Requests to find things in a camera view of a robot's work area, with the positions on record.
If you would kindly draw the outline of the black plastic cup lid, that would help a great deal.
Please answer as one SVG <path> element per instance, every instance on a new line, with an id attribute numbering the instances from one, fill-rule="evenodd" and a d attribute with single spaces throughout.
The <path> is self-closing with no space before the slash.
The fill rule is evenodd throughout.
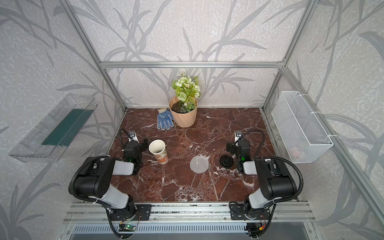
<path id="1" fill-rule="evenodd" d="M 225 169 L 231 169 L 234 164 L 234 159 L 230 155 L 222 155 L 219 159 L 220 165 Z"/>

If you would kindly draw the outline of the printed paper milk tea cup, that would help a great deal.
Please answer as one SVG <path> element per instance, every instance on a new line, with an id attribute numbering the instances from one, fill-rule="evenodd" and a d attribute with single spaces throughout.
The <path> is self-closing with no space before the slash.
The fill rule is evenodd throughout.
<path id="1" fill-rule="evenodd" d="M 163 140 L 152 141 L 149 145 L 149 151 L 161 165 L 165 165 L 168 162 L 166 144 Z"/>

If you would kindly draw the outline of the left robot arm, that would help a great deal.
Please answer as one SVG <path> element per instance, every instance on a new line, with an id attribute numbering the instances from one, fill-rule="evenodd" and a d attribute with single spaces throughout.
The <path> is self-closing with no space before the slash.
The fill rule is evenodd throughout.
<path id="1" fill-rule="evenodd" d="M 78 200 L 98 203 L 109 210 L 136 210 L 133 197 L 115 188 L 112 176 L 135 176 L 143 165 L 142 152 L 149 141 L 130 141 L 125 145 L 124 157 L 88 157 L 69 183 L 69 193 Z"/>

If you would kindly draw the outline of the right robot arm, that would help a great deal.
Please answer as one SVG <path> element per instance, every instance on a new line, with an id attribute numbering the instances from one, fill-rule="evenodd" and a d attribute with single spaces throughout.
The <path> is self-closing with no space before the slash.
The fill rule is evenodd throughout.
<path id="1" fill-rule="evenodd" d="M 245 200 L 246 211 L 267 209 L 277 203 L 291 201 L 302 192 L 303 175 L 289 160 L 277 156 L 260 157 L 261 147 L 258 147 L 251 157 L 248 140 L 238 139 L 233 143 L 229 142 L 226 149 L 236 156 L 240 173 L 258 177 L 259 189 Z"/>

